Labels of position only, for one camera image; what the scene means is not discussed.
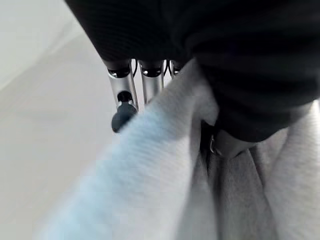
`black sweater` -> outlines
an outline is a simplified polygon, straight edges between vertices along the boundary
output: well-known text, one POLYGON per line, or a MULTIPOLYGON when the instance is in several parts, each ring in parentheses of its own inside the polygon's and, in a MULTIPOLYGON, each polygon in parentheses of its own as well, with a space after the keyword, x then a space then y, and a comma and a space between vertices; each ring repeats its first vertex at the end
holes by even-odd
POLYGON ((67 0, 101 58, 197 58, 219 125, 259 142, 320 96, 320 0, 67 0))

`sleeve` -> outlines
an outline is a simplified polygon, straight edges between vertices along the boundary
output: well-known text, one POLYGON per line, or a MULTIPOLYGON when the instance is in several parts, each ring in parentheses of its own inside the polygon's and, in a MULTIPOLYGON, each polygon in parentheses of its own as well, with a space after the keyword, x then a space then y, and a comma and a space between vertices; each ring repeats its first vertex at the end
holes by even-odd
POLYGON ((167 17, 173 41, 196 57, 233 137, 260 142, 286 128, 320 95, 320 2, 188 2, 167 17))

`black plastic knob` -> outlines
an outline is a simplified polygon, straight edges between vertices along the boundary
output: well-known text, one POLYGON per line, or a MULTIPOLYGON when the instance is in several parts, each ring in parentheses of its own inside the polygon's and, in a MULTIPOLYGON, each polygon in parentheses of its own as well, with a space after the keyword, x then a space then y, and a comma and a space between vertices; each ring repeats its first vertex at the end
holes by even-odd
POLYGON ((116 114, 113 116, 111 121, 112 130, 115 133, 119 133, 121 128, 125 126, 132 117, 137 114, 137 109, 129 104, 128 102, 123 102, 117 109, 116 114))

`light gray fabric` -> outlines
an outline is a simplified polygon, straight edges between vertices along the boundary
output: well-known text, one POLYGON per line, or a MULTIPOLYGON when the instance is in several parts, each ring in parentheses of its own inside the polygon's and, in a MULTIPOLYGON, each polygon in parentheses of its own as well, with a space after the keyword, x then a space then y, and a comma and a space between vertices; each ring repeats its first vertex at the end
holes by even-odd
POLYGON ((200 152, 218 106, 196 61, 133 119, 48 221, 46 240, 315 240, 320 116, 223 160, 200 152))

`black cable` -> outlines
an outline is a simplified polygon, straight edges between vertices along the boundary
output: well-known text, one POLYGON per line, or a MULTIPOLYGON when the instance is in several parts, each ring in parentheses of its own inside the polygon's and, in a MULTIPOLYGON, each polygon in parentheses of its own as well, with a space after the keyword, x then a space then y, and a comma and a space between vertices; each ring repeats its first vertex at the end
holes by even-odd
POLYGON ((135 67, 134 67, 133 77, 135 77, 137 70, 138 70, 138 60, 135 59, 135 67))
POLYGON ((168 64, 168 70, 169 70, 169 73, 170 73, 170 76, 172 77, 172 72, 171 72, 171 67, 170 67, 170 60, 167 60, 167 64, 168 64))
POLYGON ((168 60, 165 61, 165 69, 164 69, 164 72, 163 72, 163 76, 166 75, 167 69, 168 69, 168 60))
POLYGON ((172 76, 171 68, 170 68, 170 60, 166 60, 163 76, 166 75, 167 70, 169 70, 170 76, 172 76))

